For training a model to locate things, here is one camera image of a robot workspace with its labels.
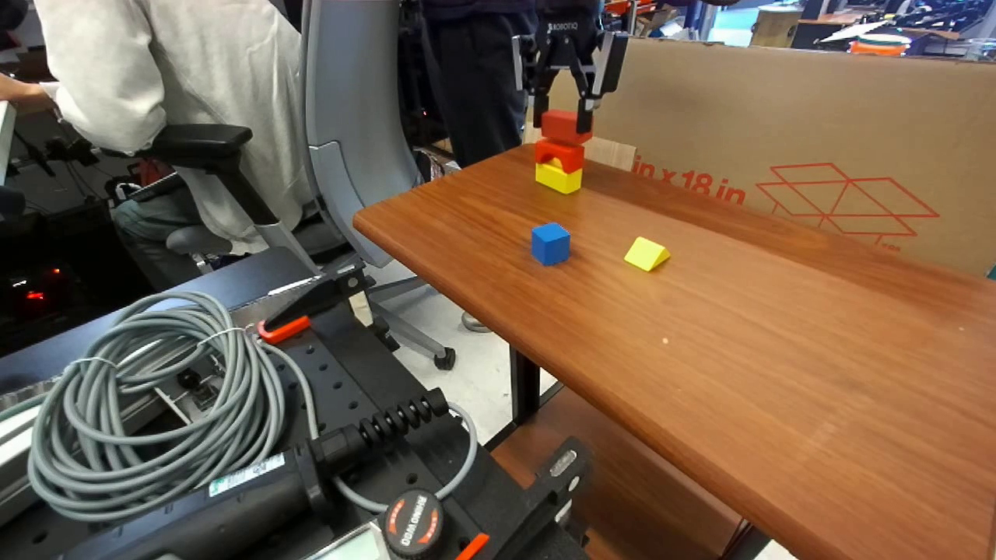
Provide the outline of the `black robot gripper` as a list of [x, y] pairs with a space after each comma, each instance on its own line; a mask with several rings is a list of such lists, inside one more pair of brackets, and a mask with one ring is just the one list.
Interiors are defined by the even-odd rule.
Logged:
[[575, 129], [593, 123], [599, 104], [618, 86], [622, 62], [630, 51], [626, 31], [606, 31], [593, 15], [554, 15], [545, 18], [534, 35], [522, 37], [522, 90], [533, 98], [533, 116], [548, 113], [548, 90], [554, 75], [566, 69], [580, 90]]

